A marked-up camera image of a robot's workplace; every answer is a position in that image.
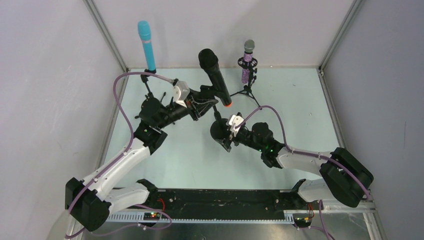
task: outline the black mounting base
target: black mounting base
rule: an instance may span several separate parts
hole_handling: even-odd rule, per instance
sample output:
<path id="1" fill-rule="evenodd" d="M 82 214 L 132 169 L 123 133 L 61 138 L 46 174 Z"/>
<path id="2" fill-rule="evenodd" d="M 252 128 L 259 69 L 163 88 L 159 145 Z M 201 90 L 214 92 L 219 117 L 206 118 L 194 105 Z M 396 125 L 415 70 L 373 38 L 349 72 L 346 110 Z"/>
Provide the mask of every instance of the black mounting base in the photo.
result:
<path id="1" fill-rule="evenodd" d="M 241 95 L 248 96 L 249 98 L 253 99 L 253 100 L 256 102 L 256 104 L 257 104 L 257 106 L 258 106 L 258 107 L 260 107 L 260 106 L 261 106 L 261 105 L 259 104 L 259 102 L 256 100 L 255 95 L 253 95 L 253 93 L 252 93 L 252 88 L 251 88 L 251 87 L 249 87 L 248 85 L 244 85 L 243 90 L 241 90 L 241 91 L 238 91 L 238 92 L 236 92 L 236 93 L 231 94 L 231 95 L 230 95 L 230 97 L 232 97 L 232 96 L 234 96 L 234 95 L 237 95 L 237 94 L 241 94 Z"/>
<path id="2" fill-rule="evenodd" d="M 173 219 L 283 220 L 284 210 L 307 210 L 298 194 L 300 180 L 291 190 L 229 190 L 157 188 L 146 179 L 137 181 L 149 191 L 144 205 L 161 209 Z M 311 203 L 318 208 L 316 201 Z"/>

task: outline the microphone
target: microphone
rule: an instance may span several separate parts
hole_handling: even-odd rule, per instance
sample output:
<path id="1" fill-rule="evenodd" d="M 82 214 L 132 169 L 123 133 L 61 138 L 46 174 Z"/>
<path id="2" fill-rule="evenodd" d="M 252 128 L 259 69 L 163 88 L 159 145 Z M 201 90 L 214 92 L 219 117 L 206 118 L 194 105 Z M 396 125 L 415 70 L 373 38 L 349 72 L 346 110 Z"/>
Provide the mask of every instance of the microphone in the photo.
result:
<path id="1" fill-rule="evenodd" d="M 230 107 L 233 102 L 231 101 L 230 94 L 228 93 L 227 86 L 220 71 L 218 57 L 212 50 L 206 48 L 199 52 L 198 58 L 201 69 L 206 72 L 209 76 L 209 80 L 212 82 L 212 87 L 216 91 L 215 95 L 221 99 L 225 107 Z"/>
<path id="2" fill-rule="evenodd" d="M 143 43 L 144 55 L 147 62 L 147 68 L 151 72 L 156 72 L 155 56 L 152 48 L 152 33 L 147 21 L 138 22 L 138 35 Z"/>
<path id="3" fill-rule="evenodd" d="M 253 58 L 253 49 L 255 49 L 255 42 L 252 39 L 247 40 L 244 43 L 244 56 L 243 60 L 247 63 L 252 61 Z M 241 72 L 241 82 L 243 84 L 249 83 L 249 69 L 243 68 L 243 71 Z"/>

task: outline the microphone grille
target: microphone grille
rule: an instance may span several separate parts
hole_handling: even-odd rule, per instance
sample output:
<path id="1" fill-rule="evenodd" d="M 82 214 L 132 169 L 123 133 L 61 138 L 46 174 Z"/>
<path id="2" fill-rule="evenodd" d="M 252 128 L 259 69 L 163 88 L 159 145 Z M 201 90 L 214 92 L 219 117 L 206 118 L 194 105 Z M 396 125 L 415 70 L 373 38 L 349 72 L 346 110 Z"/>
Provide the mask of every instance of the microphone grille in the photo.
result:
<path id="1" fill-rule="evenodd" d="M 252 53 L 253 49 L 255 49 L 255 42 L 252 39 L 244 42 L 244 51 L 246 53 Z"/>

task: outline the tripod leg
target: tripod leg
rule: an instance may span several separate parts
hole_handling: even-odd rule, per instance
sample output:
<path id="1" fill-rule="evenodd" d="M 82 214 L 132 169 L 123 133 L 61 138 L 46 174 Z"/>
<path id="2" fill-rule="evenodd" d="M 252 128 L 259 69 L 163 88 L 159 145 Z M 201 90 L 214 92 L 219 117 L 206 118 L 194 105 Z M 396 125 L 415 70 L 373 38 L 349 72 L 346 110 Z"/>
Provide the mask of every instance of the tripod leg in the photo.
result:
<path id="1" fill-rule="evenodd" d="M 259 102 L 256 100 L 255 96 L 253 95 L 252 92 L 250 92 L 251 94 L 251 98 L 256 102 L 257 106 L 260 107 L 261 105 L 259 104 Z"/>
<path id="2" fill-rule="evenodd" d="M 238 91 L 236 93 L 231 94 L 230 97 L 237 95 L 237 94 L 245 94 L 245 91 L 244 90 Z"/>

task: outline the purple sparkly microphone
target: purple sparkly microphone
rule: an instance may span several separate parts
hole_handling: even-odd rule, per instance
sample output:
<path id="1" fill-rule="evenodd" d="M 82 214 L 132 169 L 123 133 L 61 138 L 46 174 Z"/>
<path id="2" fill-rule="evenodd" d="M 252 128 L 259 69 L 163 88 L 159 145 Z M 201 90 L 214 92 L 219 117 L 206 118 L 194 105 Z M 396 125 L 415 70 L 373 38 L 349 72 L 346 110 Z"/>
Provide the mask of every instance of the purple sparkly microphone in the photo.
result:
<path id="1" fill-rule="evenodd" d="M 247 40 L 244 43 L 244 56 L 243 56 L 243 60 L 245 62 L 250 63 L 252 61 L 253 58 L 253 49 L 255 49 L 255 42 L 252 39 Z M 249 83 L 249 69 L 244 69 L 243 68 L 243 72 L 241 73 L 241 82 L 243 84 L 248 84 Z"/>

